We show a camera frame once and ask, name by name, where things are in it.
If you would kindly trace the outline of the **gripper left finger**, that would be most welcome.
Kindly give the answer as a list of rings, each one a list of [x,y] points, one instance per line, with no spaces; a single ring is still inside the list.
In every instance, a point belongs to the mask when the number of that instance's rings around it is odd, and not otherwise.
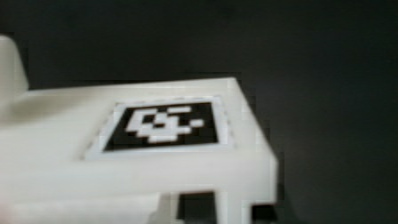
[[[216,224],[214,193],[184,193],[177,197],[175,218],[182,224]]]

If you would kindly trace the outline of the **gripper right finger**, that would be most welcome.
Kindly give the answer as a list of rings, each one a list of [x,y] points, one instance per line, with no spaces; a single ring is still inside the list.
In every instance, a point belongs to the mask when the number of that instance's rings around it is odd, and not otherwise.
[[[271,205],[253,205],[250,210],[252,224],[275,224],[277,212]]]

